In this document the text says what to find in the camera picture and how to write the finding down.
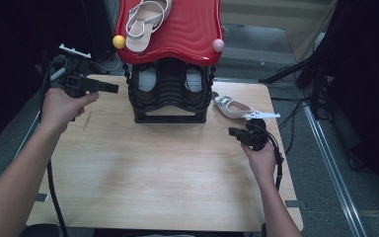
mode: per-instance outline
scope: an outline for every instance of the yellow ball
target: yellow ball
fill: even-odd
[[[118,49],[123,49],[125,47],[125,38],[122,36],[115,36],[113,38],[113,45]]]

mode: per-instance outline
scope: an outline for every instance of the red tray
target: red tray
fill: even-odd
[[[139,4],[140,0],[120,2],[115,34],[126,39],[128,11]],[[155,61],[163,57],[175,57],[199,66],[216,64],[221,52],[216,52],[212,44],[214,40],[223,40],[219,5],[220,0],[173,0],[169,17],[153,33],[146,50],[136,53],[125,47],[117,50],[119,57],[130,64]]]

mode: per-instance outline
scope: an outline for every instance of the wooden table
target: wooden table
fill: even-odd
[[[135,123],[125,78],[92,78],[119,85],[119,92],[100,93],[54,150],[54,182],[68,227],[261,231],[259,187],[240,142],[228,135],[229,126],[244,128],[242,119],[224,117],[211,102],[206,123]],[[264,85],[214,82],[213,91],[273,112]],[[275,119],[267,129],[282,146]],[[46,176],[39,191],[49,193]],[[296,200],[287,162],[280,193]],[[288,210],[302,229],[299,208]],[[35,223],[58,223],[50,199],[35,203],[28,224]]]

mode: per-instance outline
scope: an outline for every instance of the forearm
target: forearm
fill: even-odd
[[[25,227],[58,137],[38,127],[0,176],[0,236],[18,236]]]
[[[274,183],[260,183],[260,189],[264,206],[266,236],[301,236]]]

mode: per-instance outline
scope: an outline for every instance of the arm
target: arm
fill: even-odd
[[[241,143],[249,158],[263,199],[267,236],[301,236],[300,231],[289,215],[273,180],[275,155],[273,146],[267,142],[261,151],[254,151]]]
[[[38,129],[0,176],[0,236],[19,236],[36,200],[53,148],[67,124],[98,99],[90,94],[72,99],[61,89],[50,89]]]

